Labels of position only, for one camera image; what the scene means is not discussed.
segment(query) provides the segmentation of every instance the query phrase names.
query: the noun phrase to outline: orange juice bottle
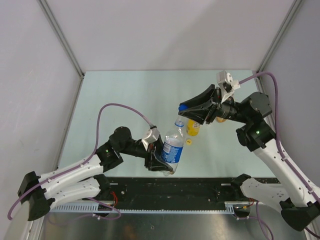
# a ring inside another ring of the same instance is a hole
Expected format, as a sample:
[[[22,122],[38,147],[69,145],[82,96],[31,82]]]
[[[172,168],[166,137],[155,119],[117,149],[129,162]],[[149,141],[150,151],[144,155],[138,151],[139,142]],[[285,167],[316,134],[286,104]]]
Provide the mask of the orange juice bottle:
[[[200,130],[200,124],[196,121],[189,119],[188,124],[186,125],[186,133],[190,136],[196,136]]]
[[[218,123],[223,123],[223,122],[225,122],[227,119],[224,119],[224,118],[222,118],[222,117],[216,117],[216,121],[218,122]]]

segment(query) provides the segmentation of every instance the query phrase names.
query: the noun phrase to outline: plastic water bottle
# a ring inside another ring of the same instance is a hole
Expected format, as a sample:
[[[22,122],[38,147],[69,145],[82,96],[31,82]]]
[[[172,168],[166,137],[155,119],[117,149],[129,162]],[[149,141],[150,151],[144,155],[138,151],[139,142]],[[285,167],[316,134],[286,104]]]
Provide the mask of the plastic water bottle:
[[[174,174],[177,169],[185,142],[184,126],[183,117],[179,116],[174,122],[173,128],[165,134],[161,157],[173,168],[173,172],[164,171],[163,174],[165,176]]]

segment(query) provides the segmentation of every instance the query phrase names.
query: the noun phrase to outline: white wall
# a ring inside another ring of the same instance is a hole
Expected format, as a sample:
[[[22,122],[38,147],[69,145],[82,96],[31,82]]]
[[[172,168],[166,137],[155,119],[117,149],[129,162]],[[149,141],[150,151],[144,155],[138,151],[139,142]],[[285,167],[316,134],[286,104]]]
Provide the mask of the white wall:
[[[256,70],[294,0],[48,0],[84,71]]]
[[[24,175],[51,170],[80,78],[36,0],[0,2],[0,239]]]
[[[305,1],[276,50],[267,71],[279,88],[279,124],[284,147],[320,186],[320,1]],[[264,87],[274,101],[268,77]]]

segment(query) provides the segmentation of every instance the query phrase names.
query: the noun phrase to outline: light blue table surface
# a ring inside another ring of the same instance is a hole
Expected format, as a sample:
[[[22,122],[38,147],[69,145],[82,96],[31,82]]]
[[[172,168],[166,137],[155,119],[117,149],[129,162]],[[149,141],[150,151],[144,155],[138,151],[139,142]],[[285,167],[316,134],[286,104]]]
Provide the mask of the light blue table surface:
[[[93,151],[97,116],[107,103],[119,103],[137,109],[155,124],[161,135],[173,126],[179,103],[217,84],[218,70],[174,71],[89,71],[85,74],[59,168],[75,163]],[[250,70],[229,70],[233,79],[242,80]],[[236,90],[241,102],[257,87],[251,80]],[[179,166],[170,177],[274,177],[268,167],[246,147],[239,144],[236,129],[243,124],[227,120],[203,125],[192,145],[184,145]],[[140,139],[148,130],[147,123],[136,113],[116,106],[105,108],[99,131],[99,146],[108,141],[117,127],[130,128],[132,137]],[[124,163],[106,172],[110,177],[164,177],[144,167],[144,159],[122,154]]]

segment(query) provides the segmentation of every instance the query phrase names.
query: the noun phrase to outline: metal plate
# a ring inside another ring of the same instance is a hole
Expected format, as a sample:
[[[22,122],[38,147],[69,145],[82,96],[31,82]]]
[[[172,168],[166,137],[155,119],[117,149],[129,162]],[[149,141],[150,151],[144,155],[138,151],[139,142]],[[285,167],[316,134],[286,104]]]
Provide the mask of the metal plate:
[[[137,210],[118,209],[123,214],[234,214],[233,205],[226,203],[225,210]],[[50,213],[110,213],[109,210],[99,210],[99,204],[92,202],[70,202],[55,207]]]
[[[303,232],[290,228],[280,214],[260,206],[262,219],[275,240],[305,240]],[[83,213],[52,213],[50,220],[64,223]],[[86,217],[66,226],[47,220],[40,240],[265,240],[256,220],[237,221],[231,214],[130,214],[114,221]]]

